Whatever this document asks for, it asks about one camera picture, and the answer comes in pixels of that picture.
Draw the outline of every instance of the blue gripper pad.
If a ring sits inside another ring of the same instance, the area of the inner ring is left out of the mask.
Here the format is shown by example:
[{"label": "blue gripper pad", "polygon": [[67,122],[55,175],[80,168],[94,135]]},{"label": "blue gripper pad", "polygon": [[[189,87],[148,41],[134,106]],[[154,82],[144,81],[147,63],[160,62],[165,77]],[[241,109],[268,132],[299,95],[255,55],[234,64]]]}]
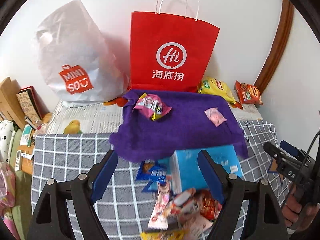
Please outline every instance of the blue gripper pad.
[{"label": "blue gripper pad", "polygon": [[198,167],[209,187],[212,197],[223,205],[226,198],[223,193],[222,183],[202,152],[198,154]]},{"label": "blue gripper pad", "polygon": [[289,153],[293,157],[298,156],[298,150],[292,146],[290,143],[287,143],[286,141],[280,142],[280,148],[285,150],[287,153]]},{"label": "blue gripper pad", "polygon": [[103,197],[117,165],[118,155],[116,152],[113,152],[92,184],[91,203],[96,203],[97,200],[100,200]]}]

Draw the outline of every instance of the hi logo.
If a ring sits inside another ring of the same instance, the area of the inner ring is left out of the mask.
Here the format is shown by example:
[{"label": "hi logo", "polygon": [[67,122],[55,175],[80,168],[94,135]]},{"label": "hi logo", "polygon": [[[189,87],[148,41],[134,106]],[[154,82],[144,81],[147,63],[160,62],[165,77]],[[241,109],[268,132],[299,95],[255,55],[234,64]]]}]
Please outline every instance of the hi logo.
[{"label": "hi logo", "polygon": [[185,63],[187,51],[179,43],[168,42],[158,49],[156,59],[163,68],[177,69]]}]

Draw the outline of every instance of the gray checkered cloth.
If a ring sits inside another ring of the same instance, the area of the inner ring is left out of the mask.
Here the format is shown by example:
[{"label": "gray checkered cloth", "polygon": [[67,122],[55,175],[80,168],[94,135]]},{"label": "gray checkered cloth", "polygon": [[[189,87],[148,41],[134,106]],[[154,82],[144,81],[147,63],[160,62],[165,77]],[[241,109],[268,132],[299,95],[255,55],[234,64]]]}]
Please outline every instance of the gray checkered cloth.
[{"label": "gray checkered cloth", "polygon": [[[274,125],[265,120],[239,122],[239,125],[244,130],[249,151],[249,158],[240,161],[244,179],[268,179],[281,204],[288,193],[288,181],[284,180],[282,185],[278,174],[267,174],[271,158],[263,150],[263,143],[267,141],[277,145]],[[58,182],[72,180],[80,173],[87,173],[94,163],[100,162],[108,150],[112,149],[109,135],[103,133],[37,136],[31,192],[32,209],[34,210],[48,179],[55,178]],[[147,182],[134,181],[139,165],[119,158],[118,166],[103,198],[94,205],[110,239],[138,240],[139,233],[148,228],[154,196],[141,192]],[[67,205],[76,239],[82,240],[72,201],[67,201]],[[247,207],[248,200],[244,201],[241,208],[233,235],[234,240],[240,238]],[[209,232],[210,229],[204,232],[201,239],[204,240]]]}]

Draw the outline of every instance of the purple cloth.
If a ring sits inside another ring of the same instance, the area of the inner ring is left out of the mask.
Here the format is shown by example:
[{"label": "purple cloth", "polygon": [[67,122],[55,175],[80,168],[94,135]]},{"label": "purple cloth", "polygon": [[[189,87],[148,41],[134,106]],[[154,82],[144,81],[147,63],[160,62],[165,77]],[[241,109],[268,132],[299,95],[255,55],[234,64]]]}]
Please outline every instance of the purple cloth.
[{"label": "purple cloth", "polygon": [[[134,109],[146,92],[156,94],[172,110],[153,122]],[[190,92],[131,90],[124,95],[129,101],[123,108],[123,124],[112,133],[110,142],[116,153],[126,160],[141,162],[169,157],[175,150],[207,148],[233,144],[238,156],[247,158],[244,132],[228,103],[220,96]],[[216,127],[204,113],[217,107],[227,119]]]}]

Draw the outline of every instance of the human hand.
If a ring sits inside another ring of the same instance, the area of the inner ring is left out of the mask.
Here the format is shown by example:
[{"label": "human hand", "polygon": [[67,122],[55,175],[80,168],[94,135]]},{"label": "human hand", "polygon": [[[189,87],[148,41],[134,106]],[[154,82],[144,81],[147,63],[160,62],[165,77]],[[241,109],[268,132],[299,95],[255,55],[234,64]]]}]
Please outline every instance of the human hand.
[{"label": "human hand", "polygon": [[[295,190],[296,187],[294,186],[292,192],[288,197],[287,203],[282,208],[282,215],[284,217],[285,225],[287,227],[290,227],[293,223],[297,222],[299,213],[302,210],[302,206],[297,202],[297,200],[293,196]],[[307,207],[307,215],[300,224],[300,226],[297,228],[296,232],[306,230],[310,226],[315,216],[317,215],[319,208],[319,203],[316,206]]]}]

